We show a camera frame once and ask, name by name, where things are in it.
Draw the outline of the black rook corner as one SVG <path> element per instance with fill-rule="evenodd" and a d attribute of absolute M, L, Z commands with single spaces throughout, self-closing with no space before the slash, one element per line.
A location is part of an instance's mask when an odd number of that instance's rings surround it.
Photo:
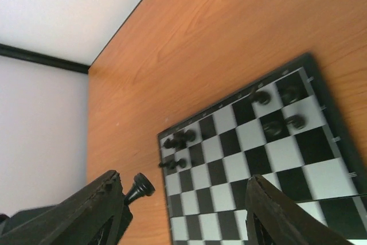
<path fill-rule="evenodd" d="M 300 100 L 299 89 L 295 86 L 282 88 L 279 94 L 284 105 L 289 105 Z"/>

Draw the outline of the black piece aloft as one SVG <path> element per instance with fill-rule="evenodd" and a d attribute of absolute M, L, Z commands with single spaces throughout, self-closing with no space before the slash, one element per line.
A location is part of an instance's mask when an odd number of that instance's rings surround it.
<path fill-rule="evenodd" d="M 154 192 L 155 188 L 149 179 L 143 173 L 138 173 L 134 176 L 131 189 L 124 197 L 124 205 L 128 206 L 141 197 L 150 197 Z"/>

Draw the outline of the black rook piece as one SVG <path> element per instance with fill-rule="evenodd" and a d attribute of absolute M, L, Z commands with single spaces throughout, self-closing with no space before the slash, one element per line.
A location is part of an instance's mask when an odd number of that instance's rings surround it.
<path fill-rule="evenodd" d="M 165 149 L 175 149 L 176 151 L 179 151 L 186 147 L 186 141 L 181 138 L 168 138 L 164 141 L 163 147 Z"/>

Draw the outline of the black knight piece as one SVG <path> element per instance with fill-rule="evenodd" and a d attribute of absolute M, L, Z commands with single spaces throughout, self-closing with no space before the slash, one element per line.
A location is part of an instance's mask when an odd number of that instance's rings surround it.
<path fill-rule="evenodd" d="M 269 137 L 275 137 L 282 132 L 282 125 L 279 121 L 272 121 L 263 124 L 263 130 Z"/>

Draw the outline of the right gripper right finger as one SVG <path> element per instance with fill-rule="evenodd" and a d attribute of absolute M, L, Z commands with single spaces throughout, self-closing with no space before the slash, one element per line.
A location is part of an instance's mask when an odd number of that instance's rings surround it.
<path fill-rule="evenodd" d="M 261 175 L 248 180 L 245 206 L 249 244 L 350 244 Z"/>

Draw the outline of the black bishop piece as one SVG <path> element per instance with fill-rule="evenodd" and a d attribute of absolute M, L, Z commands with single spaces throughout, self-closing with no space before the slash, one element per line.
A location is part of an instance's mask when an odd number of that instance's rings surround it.
<path fill-rule="evenodd" d="M 252 90 L 250 94 L 251 102 L 267 105 L 271 101 L 271 94 L 268 91 Z"/>

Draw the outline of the black pawn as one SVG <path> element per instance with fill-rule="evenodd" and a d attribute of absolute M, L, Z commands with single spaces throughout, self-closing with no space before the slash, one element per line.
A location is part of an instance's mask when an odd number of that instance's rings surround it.
<path fill-rule="evenodd" d="M 187 160 L 185 158 L 180 158 L 179 160 L 174 161 L 174 164 L 173 164 L 174 168 L 179 167 L 181 169 L 184 169 L 186 168 L 186 166 L 187 166 Z"/>
<path fill-rule="evenodd" d="M 292 126 L 296 130 L 303 129 L 306 126 L 306 119 L 303 115 L 295 114 L 285 119 L 287 125 Z"/>
<path fill-rule="evenodd" d="M 158 164 L 159 168 L 166 168 L 167 170 L 173 170 L 176 167 L 175 161 L 174 160 L 170 160 L 170 161 L 166 161 L 166 162 L 160 162 Z"/>
<path fill-rule="evenodd" d="M 193 142 L 196 140 L 197 134 L 195 130 L 188 129 L 186 131 L 181 131 L 179 137 L 184 142 Z"/>

